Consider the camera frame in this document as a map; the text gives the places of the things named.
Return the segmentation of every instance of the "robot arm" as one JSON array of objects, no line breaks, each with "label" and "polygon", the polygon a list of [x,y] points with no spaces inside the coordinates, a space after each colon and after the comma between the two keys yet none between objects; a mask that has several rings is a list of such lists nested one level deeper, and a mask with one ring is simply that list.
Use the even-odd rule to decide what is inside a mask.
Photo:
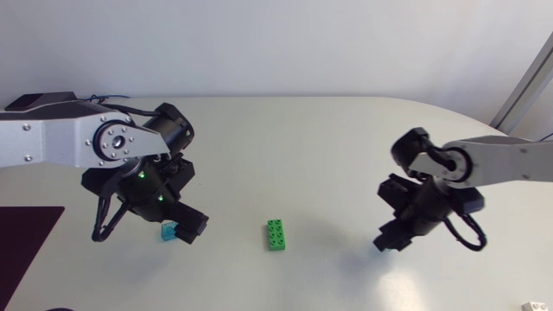
[{"label": "robot arm", "polygon": [[168,154],[160,133],[121,111],[86,101],[0,113],[0,167],[51,162],[117,168],[129,158]]},{"label": "robot arm", "polygon": [[[374,244],[402,250],[416,236],[423,236],[444,222],[472,251],[486,246],[486,235],[471,217],[484,207],[475,187],[504,181],[553,181],[547,155],[551,142],[529,142],[507,136],[482,136],[434,146],[422,128],[409,131],[392,147],[396,163],[418,184],[397,175],[383,182],[378,195],[394,208],[395,219],[380,227]],[[455,212],[478,235],[480,244],[466,241],[448,219]]]},{"label": "robot arm", "polygon": [[[130,114],[150,119],[140,126]],[[127,211],[147,221],[177,222],[175,236],[189,244],[207,225],[206,215],[179,202],[194,176],[181,153],[194,129],[170,104],[140,111],[84,100],[43,103],[0,113],[0,129],[0,167],[51,162],[90,168],[81,184],[99,197],[94,241],[108,238]],[[114,194],[122,204],[104,225]]]}]

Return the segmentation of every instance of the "blue block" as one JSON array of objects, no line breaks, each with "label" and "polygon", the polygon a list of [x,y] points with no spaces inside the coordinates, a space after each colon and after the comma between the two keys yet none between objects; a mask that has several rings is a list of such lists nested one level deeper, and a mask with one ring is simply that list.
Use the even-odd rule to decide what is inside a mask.
[{"label": "blue block", "polygon": [[162,239],[163,241],[169,241],[175,239],[175,227],[178,224],[174,221],[162,225]]}]

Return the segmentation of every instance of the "white wall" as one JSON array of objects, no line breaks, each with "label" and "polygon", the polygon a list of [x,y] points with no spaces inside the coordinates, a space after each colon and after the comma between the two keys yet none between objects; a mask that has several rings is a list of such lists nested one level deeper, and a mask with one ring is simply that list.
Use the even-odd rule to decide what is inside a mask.
[{"label": "white wall", "polygon": [[539,140],[551,133],[553,133],[553,81],[545,87],[540,97],[509,135]]},{"label": "white wall", "polygon": [[489,122],[553,1],[4,0],[0,104],[26,92],[383,95]]}]

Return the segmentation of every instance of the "table surface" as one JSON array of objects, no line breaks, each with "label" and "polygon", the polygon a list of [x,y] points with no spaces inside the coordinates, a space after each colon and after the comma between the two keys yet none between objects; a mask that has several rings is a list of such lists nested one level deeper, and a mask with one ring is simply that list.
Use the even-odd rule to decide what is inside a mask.
[{"label": "table surface", "polygon": [[[443,225],[401,252],[372,245],[392,219],[378,184],[404,175],[390,154],[401,135],[422,126],[442,145],[494,129],[394,98],[118,103],[153,109],[164,101],[195,128],[184,154],[196,176],[182,201],[210,217],[204,233],[192,245],[162,242],[160,224],[128,214],[94,243],[97,198],[79,184],[84,169],[5,168],[3,205],[66,207],[8,310],[514,311],[553,302],[553,184],[480,187],[486,208],[474,217],[489,239],[482,252]],[[285,251],[268,251],[268,219],[283,220]]]}]

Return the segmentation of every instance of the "green lego brick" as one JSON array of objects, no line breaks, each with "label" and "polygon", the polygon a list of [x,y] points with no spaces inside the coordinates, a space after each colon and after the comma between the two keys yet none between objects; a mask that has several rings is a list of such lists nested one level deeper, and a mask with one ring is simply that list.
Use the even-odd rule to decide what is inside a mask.
[{"label": "green lego brick", "polygon": [[269,249],[271,251],[281,251],[286,248],[283,222],[280,219],[267,221],[267,231],[269,232]]}]

